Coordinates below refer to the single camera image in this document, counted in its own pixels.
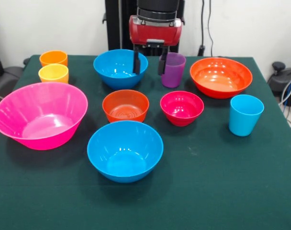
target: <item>plastic bowl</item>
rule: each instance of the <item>plastic bowl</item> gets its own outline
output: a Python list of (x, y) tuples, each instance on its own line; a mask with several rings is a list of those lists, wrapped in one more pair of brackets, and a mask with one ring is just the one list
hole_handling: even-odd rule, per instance
[(163, 141), (152, 127), (136, 121), (118, 121), (93, 134), (87, 153), (102, 175), (115, 182), (131, 183), (154, 169), (163, 149)]
[(131, 89), (144, 76), (148, 66), (146, 57), (139, 53), (140, 74), (133, 73), (134, 52), (128, 49), (107, 51), (94, 60), (94, 69), (103, 82), (114, 90)]
[(108, 94), (102, 103), (109, 122), (132, 120), (143, 122), (149, 109), (148, 98), (135, 90), (118, 90)]
[(38, 75), (42, 82), (69, 82), (69, 69), (67, 66), (61, 64), (51, 64), (44, 66), (39, 70)]
[(68, 55), (61, 50), (50, 50), (39, 57), (42, 66), (62, 64), (68, 66)]
[(0, 102), (0, 132), (34, 150), (65, 144), (88, 107), (85, 94), (59, 82), (22, 87)]
[(222, 57), (196, 61), (190, 75), (197, 88), (209, 97), (231, 98), (245, 90), (253, 80), (251, 71), (243, 64)]
[(204, 103), (197, 95), (186, 91), (173, 91), (164, 95), (160, 107), (175, 126), (187, 126), (204, 110)]

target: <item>large blue bowl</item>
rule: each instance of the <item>large blue bowl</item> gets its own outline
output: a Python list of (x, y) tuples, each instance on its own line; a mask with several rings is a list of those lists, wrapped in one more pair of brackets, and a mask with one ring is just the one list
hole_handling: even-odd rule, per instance
[(131, 183), (153, 170), (163, 149), (160, 135), (150, 126), (137, 121), (118, 121), (93, 134), (87, 153), (90, 162), (105, 177)]
[(139, 53), (140, 74), (133, 73), (134, 52), (128, 49), (107, 51), (94, 60), (93, 66), (102, 81), (114, 90), (131, 89), (144, 76), (148, 66), (146, 57)]

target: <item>orange bowl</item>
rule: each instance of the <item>orange bowl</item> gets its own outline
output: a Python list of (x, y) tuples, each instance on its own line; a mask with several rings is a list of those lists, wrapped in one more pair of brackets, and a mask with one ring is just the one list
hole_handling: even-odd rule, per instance
[(216, 99), (234, 97), (253, 80), (252, 73), (246, 66), (222, 57), (196, 61), (190, 68), (190, 75), (202, 93)]
[(118, 90), (108, 94), (102, 103), (109, 122), (132, 120), (143, 122), (150, 102), (143, 94), (135, 90)]

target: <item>light blue cup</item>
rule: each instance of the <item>light blue cup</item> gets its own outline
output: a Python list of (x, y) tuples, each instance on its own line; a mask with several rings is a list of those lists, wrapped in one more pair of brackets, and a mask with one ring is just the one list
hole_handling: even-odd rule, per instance
[(154, 169), (163, 149), (163, 141), (152, 127), (137, 121), (118, 121), (93, 134), (87, 153), (102, 175), (115, 182), (131, 183)]
[(128, 49), (107, 51), (93, 62), (94, 69), (105, 84), (114, 90), (133, 88), (144, 76), (148, 66), (146, 57), (139, 53), (140, 74), (133, 73), (134, 52)]
[(230, 131), (240, 137), (250, 135), (264, 108), (261, 100), (251, 95), (241, 94), (233, 97), (230, 110)]

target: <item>magenta bowl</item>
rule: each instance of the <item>magenta bowl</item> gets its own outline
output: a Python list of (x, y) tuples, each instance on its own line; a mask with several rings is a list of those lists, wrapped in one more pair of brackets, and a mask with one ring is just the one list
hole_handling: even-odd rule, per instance
[(72, 138), (87, 107), (85, 94), (75, 86), (28, 85), (0, 102), (0, 133), (30, 149), (54, 149)]
[(160, 107), (175, 126), (187, 126), (204, 110), (204, 103), (197, 95), (186, 91), (173, 91), (164, 95)]

